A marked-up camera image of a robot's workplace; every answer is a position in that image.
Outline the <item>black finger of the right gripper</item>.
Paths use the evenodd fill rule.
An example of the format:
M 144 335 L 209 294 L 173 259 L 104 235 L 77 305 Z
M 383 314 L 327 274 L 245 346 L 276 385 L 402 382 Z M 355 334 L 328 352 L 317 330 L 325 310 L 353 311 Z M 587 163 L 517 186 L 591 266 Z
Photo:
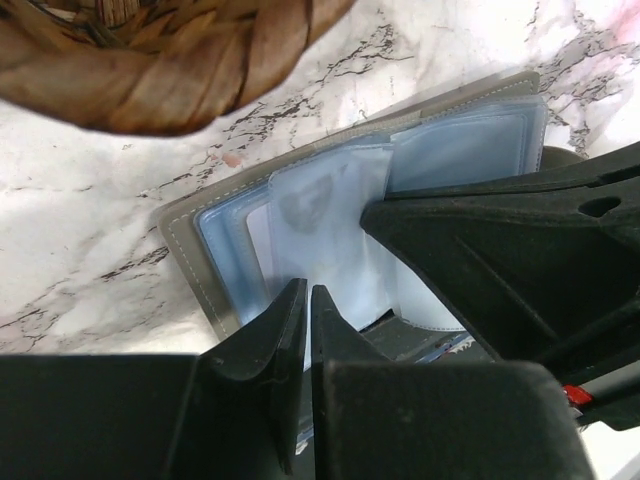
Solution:
M 531 174 L 391 194 L 361 226 L 492 356 L 582 392 L 581 424 L 639 424 L 639 147 Z

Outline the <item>grey card holder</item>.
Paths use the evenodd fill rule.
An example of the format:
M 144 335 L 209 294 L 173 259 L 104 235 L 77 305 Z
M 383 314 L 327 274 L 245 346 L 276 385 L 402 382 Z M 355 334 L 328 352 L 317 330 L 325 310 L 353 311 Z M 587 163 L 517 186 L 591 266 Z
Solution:
M 456 332 L 460 323 L 361 229 L 360 216 L 388 194 L 573 161 L 544 147 L 547 118 L 534 71 L 413 97 L 170 204 L 159 228 L 219 338 L 261 314 L 294 277 L 325 285 L 357 329 L 392 312 Z

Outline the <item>white card with logo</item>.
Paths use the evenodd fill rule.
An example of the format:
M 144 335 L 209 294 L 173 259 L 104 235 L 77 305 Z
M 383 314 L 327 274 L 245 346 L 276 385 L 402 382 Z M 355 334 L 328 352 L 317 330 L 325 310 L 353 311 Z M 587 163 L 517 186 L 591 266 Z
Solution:
M 339 313 L 360 331 L 391 308 L 385 252 L 360 226 L 364 207 L 383 197 L 387 161 L 349 161 L 281 170 L 268 182 L 266 233 L 270 295 L 293 278 L 323 285 Z

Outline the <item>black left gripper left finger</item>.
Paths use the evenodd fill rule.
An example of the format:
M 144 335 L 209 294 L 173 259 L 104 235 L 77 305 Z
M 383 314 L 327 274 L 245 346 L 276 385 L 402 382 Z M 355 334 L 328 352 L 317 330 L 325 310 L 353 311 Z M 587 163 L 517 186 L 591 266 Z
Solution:
M 307 284 L 199 355 L 3 355 L 5 479 L 284 479 Z

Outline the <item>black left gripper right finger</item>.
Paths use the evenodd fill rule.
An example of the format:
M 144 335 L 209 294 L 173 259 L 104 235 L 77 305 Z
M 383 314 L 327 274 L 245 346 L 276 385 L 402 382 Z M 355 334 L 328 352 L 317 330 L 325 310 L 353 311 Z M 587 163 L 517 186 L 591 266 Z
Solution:
M 320 479 L 590 479 L 566 395 L 525 362 L 403 363 L 311 294 Z

